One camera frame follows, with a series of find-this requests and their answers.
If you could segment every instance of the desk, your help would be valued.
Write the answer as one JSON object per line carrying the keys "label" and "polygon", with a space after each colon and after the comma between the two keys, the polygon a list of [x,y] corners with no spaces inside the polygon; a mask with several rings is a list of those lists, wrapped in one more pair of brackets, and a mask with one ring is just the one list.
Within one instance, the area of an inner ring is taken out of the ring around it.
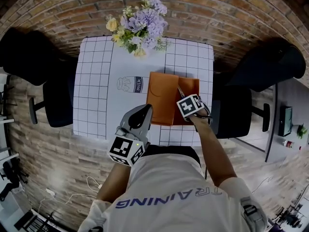
{"label": "desk", "polygon": [[[294,131],[285,137],[278,136],[280,123],[280,107],[293,107],[292,123],[299,125],[304,123],[305,127],[309,127],[309,89],[295,79],[286,80],[276,85],[276,114],[274,116],[273,128],[270,137],[273,136],[269,144],[266,155],[266,162],[276,162],[284,160],[287,156],[299,152],[299,146],[302,150],[306,150],[308,134],[303,139],[299,139]],[[287,148],[283,145],[284,140],[295,142],[294,147]]]}
{"label": "desk", "polygon": [[[211,45],[167,38],[166,51],[152,51],[140,59],[111,39],[82,41],[74,85],[74,134],[109,139],[127,111],[146,103],[150,72],[200,79],[200,96],[211,109]],[[154,145],[200,145],[194,126],[151,125],[147,136]]]}

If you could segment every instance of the flower bouquet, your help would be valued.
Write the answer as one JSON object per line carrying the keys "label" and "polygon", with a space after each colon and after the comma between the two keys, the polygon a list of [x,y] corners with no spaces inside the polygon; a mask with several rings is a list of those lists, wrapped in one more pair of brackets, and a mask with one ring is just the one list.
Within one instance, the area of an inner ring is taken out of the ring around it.
{"label": "flower bouquet", "polygon": [[109,15],[106,28],[110,30],[112,40],[126,48],[134,56],[147,55],[149,50],[165,50],[166,43],[162,40],[164,27],[168,23],[163,16],[167,8],[160,0],[141,0],[141,8],[131,6],[123,10],[120,23]]}

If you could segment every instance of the brick wall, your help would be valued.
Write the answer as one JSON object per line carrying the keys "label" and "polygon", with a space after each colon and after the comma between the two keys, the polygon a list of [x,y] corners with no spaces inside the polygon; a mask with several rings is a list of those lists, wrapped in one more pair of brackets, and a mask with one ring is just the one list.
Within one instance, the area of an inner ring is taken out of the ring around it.
{"label": "brick wall", "polygon": [[[211,44],[215,59],[232,67],[249,49],[270,37],[286,38],[309,60],[309,17],[296,11],[290,0],[162,1],[169,9],[166,36]],[[60,49],[78,55],[84,37],[110,34],[105,28],[106,15],[118,15],[124,6],[137,2],[18,0],[0,19],[0,34],[9,27],[39,29]],[[308,72],[301,82],[309,86]]]}

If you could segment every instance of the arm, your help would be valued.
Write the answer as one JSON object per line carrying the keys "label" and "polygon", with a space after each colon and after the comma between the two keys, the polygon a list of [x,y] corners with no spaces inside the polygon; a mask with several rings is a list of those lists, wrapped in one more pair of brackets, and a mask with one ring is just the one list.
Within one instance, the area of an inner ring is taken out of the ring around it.
{"label": "arm", "polygon": [[126,192],[131,167],[115,163],[110,174],[98,192],[97,199],[113,203]]}
{"label": "arm", "polygon": [[231,177],[237,177],[221,144],[212,132],[206,119],[190,116],[201,139],[204,160],[215,186]]}

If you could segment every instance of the white cube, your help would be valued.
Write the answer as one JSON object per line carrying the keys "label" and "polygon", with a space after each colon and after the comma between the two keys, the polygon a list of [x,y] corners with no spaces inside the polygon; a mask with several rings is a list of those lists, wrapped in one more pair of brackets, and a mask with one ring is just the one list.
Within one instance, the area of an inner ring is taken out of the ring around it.
{"label": "white cube", "polygon": [[107,154],[113,161],[132,167],[144,152],[143,142],[114,135]]}
{"label": "white cube", "polygon": [[182,114],[182,116],[188,117],[191,114],[204,108],[204,103],[201,102],[198,95],[189,95],[182,100],[177,102],[177,106]]}

